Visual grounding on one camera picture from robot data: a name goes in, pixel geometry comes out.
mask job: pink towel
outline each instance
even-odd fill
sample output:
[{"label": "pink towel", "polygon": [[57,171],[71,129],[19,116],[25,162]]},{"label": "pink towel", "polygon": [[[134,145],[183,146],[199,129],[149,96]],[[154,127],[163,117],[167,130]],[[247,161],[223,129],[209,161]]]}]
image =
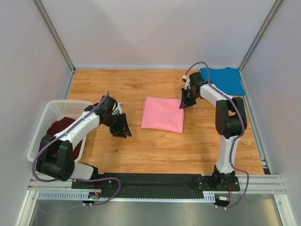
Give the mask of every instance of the pink towel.
[{"label": "pink towel", "polygon": [[180,99],[146,97],[141,128],[183,133],[184,110],[180,103]]}]

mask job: plastic basket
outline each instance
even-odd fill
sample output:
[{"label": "plastic basket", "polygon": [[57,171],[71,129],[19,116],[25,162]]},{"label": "plastic basket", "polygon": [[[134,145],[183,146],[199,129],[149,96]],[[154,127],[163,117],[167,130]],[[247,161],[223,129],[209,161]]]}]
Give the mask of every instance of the plastic basket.
[{"label": "plastic basket", "polygon": [[[39,152],[41,139],[46,135],[46,132],[51,127],[52,123],[61,120],[63,117],[78,119],[85,108],[89,105],[92,105],[90,101],[83,100],[52,100],[48,102],[33,135],[33,139],[27,153],[27,159],[29,161],[34,160],[35,156]],[[80,160],[83,154],[85,141],[86,137],[83,138],[79,156],[74,161]]]}]

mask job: blue mat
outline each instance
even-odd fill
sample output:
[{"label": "blue mat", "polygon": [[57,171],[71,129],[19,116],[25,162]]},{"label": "blue mat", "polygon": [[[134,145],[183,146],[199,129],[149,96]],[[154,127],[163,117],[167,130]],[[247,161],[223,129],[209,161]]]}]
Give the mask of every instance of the blue mat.
[{"label": "blue mat", "polygon": [[[239,69],[229,67],[224,69],[209,68],[209,72],[210,81],[224,93],[232,96],[244,96],[246,94],[240,83]],[[207,69],[201,68],[201,73],[203,79],[207,81]]]}]

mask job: white wall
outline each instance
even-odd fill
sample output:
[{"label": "white wall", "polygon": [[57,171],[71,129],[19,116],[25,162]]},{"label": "white wall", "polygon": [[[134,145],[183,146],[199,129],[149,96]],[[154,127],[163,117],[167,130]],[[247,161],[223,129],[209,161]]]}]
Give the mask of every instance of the white wall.
[{"label": "white wall", "polygon": [[0,4],[0,225],[15,224],[28,184],[26,153],[46,103],[71,72],[32,0]]},{"label": "white wall", "polygon": [[269,166],[301,225],[301,3],[285,0],[243,71]]},{"label": "white wall", "polygon": [[76,67],[239,67],[274,0],[43,0]]}]

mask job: dark red cloth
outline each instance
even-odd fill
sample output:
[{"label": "dark red cloth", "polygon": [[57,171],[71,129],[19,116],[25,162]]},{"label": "dark red cloth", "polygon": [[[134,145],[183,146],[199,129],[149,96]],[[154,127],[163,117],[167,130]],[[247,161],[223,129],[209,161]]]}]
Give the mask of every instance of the dark red cloth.
[{"label": "dark red cloth", "polygon": [[[50,135],[50,136],[54,136],[55,134],[61,132],[62,130],[66,129],[68,126],[70,126],[72,123],[74,123],[74,121],[75,121],[74,119],[68,118],[68,117],[64,117],[60,121],[55,121],[51,125],[51,127],[47,130],[46,134]],[[73,150],[74,159],[77,159],[77,157],[79,156],[81,142],[82,142],[82,140],[79,142],[79,144]]]}]

